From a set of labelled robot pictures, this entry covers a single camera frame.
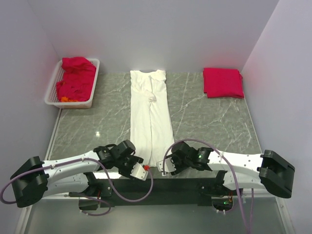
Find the red clothing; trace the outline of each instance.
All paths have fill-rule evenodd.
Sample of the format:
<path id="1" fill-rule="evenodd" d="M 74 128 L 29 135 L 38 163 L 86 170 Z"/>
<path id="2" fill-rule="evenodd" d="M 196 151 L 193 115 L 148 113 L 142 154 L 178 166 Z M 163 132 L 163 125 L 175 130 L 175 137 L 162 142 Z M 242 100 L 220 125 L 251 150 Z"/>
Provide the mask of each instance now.
<path id="1" fill-rule="evenodd" d="M 243 77 L 236 69 L 204 68 L 204 93 L 208 98 L 244 98 Z"/>
<path id="2" fill-rule="evenodd" d="M 59 101 L 87 101 L 90 98 L 96 67 L 86 58 L 63 58 L 63 80 L 57 82 Z"/>

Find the black base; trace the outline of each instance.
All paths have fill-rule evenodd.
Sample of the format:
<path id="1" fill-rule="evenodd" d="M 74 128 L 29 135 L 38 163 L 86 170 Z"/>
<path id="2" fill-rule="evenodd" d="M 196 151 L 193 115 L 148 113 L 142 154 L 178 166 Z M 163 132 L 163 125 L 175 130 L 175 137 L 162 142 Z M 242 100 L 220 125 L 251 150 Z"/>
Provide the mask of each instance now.
<path id="1" fill-rule="evenodd" d="M 153 190 L 150 195 L 141 202 L 127 202 L 117 196 L 111 189 L 106 179 L 99 179 L 102 184 L 111 193 L 101 191 L 101 199 L 114 206 L 127 205 L 177 205 L 177 204 L 197 204 L 198 206 L 212 206 L 212 197 L 227 196 L 230 192 L 236 195 L 236 191 L 231 191 L 222 186 L 224 173 L 221 171 L 216 178 L 170 178 L 154 179 Z M 151 181 L 113 179 L 116 189 L 128 199 L 139 199 L 148 192 Z M 97 197 L 98 190 L 95 190 L 90 196 Z M 69 196 L 77 197 L 75 193 L 69 193 Z M 81 210 L 96 210 L 98 203 L 91 200 L 80 200 L 79 208 Z"/>

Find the cable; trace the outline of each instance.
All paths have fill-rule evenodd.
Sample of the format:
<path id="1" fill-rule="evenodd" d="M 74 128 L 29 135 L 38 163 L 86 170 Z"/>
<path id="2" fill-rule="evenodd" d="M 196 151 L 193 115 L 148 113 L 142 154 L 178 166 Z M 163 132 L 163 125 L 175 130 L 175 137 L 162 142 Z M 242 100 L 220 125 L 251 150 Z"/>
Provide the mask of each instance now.
<path id="1" fill-rule="evenodd" d="M 252 233 L 253 212 L 254 212 L 254 189 L 252 189 L 252 204 L 250 207 L 250 216 L 249 216 L 249 234 Z"/>
<path id="2" fill-rule="evenodd" d="M 94 198 L 94 197 L 91 197 L 91 196 L 86 196 L 86 195 L 81 194 L 81 193 L 74 193 L 74 194 L 77 194 L 77 195 L 82 196 L 82 197 L 85 197 L 85 198 L 87 198 L 87 199 L 90 199 L 90 200 L 93 200 L 93 201 L 98 201 L 98 202 L 101 202 L 101 203 L 104 203 L 104 204 L 108 205 L 108 210 L 105 211 L 104 213 L 100 213 L 100 214 L 91 214 L 91 213 L 88 213 L 88 212 L 86 212 L 86 211 L 80 210 L 80 211 L 81 211 L 82 213 L 84 213 L 85 215 L 88 215 L 88 216 L 103 216 L 103 215 L 108 214 L 108 213 L 111 211 L 111 209 L 112 209 L 111 204 L 109 204 L 109 202 L 107 202 L 107 201 L 104 201 L 104 200 L 101 200 L 101 199 L 97 199 L 97 198 Z"/>
<path id="3" fill-rule="evenodd" d="M 233 178 L 234 178 L 234 182 L 235 182 L 235 186 L 236 186 L 236 192 L 237 192 L 237 194 L 240 194 L 239 186 L 238 186 L 238 182 L 237 182 L 237 177 L 236 177 L 236 174 L 235 174 L 235 170 L 234 170 L 233 166 L 231 165 L 231 163 L 219 152 L 219 150 L 216 149 L 216 147 L 214 147 L 213 145 L 211 145 L 211 144 L 209 144 L 209 143 L 207 143 L 207 142 L 205 142 L 203 140 L 187 138 L 187 139 L 183 139 L 183 140 L 178 140 L 177 142 L 172 144 L 167 149 L 167 151 L 165 153 L 165 156 L 164 156 L 164 159 L 163 159 L 163 162 L 162 162 L 162 171 L 163 171 L 163 173 L 165 173 L 165 160 L 166 160 L 167 154 L 172 149 L 172 147 L 174 147 L 176 144 L 178 144 L 180 142 L 183 142 L 183 141 L 195 141 L 195 142 L 202 143 L 202 144 L 212 148 L 220 156 L 221 160 L 223 159 L 229 165 L 229 167 L 230 167 L 230 169 L 232 171 L 232 174 L 233 174 Z M 239 204 L 240 212 L 241 212 L 242 219 L 243 219 L 243 222 L 244 222 L 244 226 L 245 226 L 245 229 L 246 229 L 246 233 L 249 233 L 249 226 L 247 224 L 247 220 L 246 220 L 246 216 L 245 216 L 245 212 L 244 212 L 244 208 L 243 208 L 243 202 L 242 202 L 242 199 L 241 199 L 240 196 L 238 196 L 238 204 Z"/>
<path id="4" fill-rule="evenodd" d="M 4 194 L 4 191 L 6 190 L 6 188 L 7 188 L 10 184 L 12 184 L 14 181 L 18 180 L 19 178 L 21 178 L 21 177 L 23 177 L 23 176 L 26 176 L 26 175 L 31 174 L 31 173 L 34 173 L 34 172 L 40 172 L 40 171 L 44 171 L 44 170 L 47 170 L 47 169 L 52 169 L 52 168 L 55 168 L 55 167 L 64 166 L 64 165 L 68 165 L 68 164 L 72 164 L 72 163 L 80 162 L 80 161 L 84 161 L 84 160 L 92 161 L 92 162 L 95 162 L 95 163 L 97 163 L 98 165 L 100 165 L 100 167 L 101 167 L 101 168 L 104 170 L 104 172 L 106 173 L 108 182 L 110 183 L 110 185 L 111 185 L 112 189 L 114 190 L 114 192 L 117 194 L 117 196 L 119 196 L 121 199 L 123 199 L 123 200 L 125 200 L 125 201 L 127 201 L 127 202 L 139 202 L 139 201 L 142 201 L 142 200 L 144 200 L 145 198 L 148 197 L 148 195 L 151 193 L 151 191 L 152 191 L 152 189 L 153 189 L 153 186 L 154 186 L 153 175 L 152 175 L 150 169 L 147 169 L 147 171 L 149 172 L 150 177 L 151 177 L 151 187 L 150 187 L 149 191 L 147 192 L 147 194 L 146 194 L 145 196 L 143 196 L 143 197 L 141 197 L 141 198 L 139 198 L 139 199 L 136 199 L 136 200 L 127 199 L 127 198 L 125 198 L 124 196 L 122 196 L 122 195 L 117 191 L 117 189 L 114 187 L 114 184 L 113 184 L 112 180 L 110 179 L 109 174 L 108 174 L 108 171 L 107 171 L 107 169 L 104 167 L 104 165 L 103 165 L 101 162 L 99 162 L 99 161 L 97 161 L 97 160 L 95 160 L 95 159 L 93 159 L 93 158 L 88 158 L 88 157 L 86 157 L 86 158 L 84 158 L 84 159 L 83 159 L 83 158 L 80 158 L 80 159 L 74 159 L 74 160 L 67 161 L 67 162 L 58 163 L 58 164 L 55 164 L 54 166 L 50 165 L 50 166 L 46 166 L 46 167 L 41 167 L 41 168 L 33 169 L 33 170 L 30 170 L 30 171 L 24 172 L 24 173 L 22 173 L 22 174 L 20 174 L 20 175 L 17 175 L 17 176 L 14 177 L 13 179 L 11 179 L 7 184 L 5 184 L 5 186 L 1 189 L 1 192 L 0 192 L 0 201 L 1 201 L 2 203 L 4 203 L 4 204 L 14 204 L 14 203 L 16 203 L 16 201 L 6 201 L 6 200 L 3 198 L 3 194 Z M 102 213 L 102 214 L 88 214 L 88 213 L 87 213 L 87 214 L 90 215 L 90 216 L 105 215 L 105 214 L 107 214 L 107 213 L 111 210 L 111 205 L 110 205 L 108 202 L 106 202 L 106 201 L 103 201 L 103 200 L 100 200 L 100 199 L 96 199 L 96 198 L 93 198 L 93 197 L 89 197 L 89 196 L 85 196 L 85 195 L 80 194 L 80 193 L 78 193 L 78 194 L 79 194 L 80 196 L 86 197 L 86 198 L 88 198 L 88 199 L 91 199 L 91 200 L 94 200 L 94 201 L 98 201 L 98 202 L 105 203 L 105 204 L 107 204 L 107 205 L 109 206 L 108 211 L 106 211 L 106 212 L 104 212 L 104 213 Z"/>

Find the orange cloth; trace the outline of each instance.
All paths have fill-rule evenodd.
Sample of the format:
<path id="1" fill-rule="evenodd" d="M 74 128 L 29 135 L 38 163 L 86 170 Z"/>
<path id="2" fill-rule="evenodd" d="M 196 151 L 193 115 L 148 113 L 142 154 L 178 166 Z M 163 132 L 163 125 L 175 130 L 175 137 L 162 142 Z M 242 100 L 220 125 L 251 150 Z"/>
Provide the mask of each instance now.
<path id="1" fill-rule="evenodd" d="M 61 102 L 74 102 L 74 101 L 77 101 L 77 100 L 70 100 L 68 97 L 62 97 Z"/>

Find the red tip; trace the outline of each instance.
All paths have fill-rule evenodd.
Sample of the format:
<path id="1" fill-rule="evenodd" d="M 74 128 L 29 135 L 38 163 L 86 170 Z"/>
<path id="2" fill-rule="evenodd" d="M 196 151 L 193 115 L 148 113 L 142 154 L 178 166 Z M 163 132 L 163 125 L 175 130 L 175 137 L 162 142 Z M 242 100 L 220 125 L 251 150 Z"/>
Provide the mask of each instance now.
<path id="1" fill-rule="evenodd" d="M 144 165 L 143 168 L 144 168 L 144 170 L 147 171 L 148 169 L 150 169 L 150 166 L 149 165 Z"/>

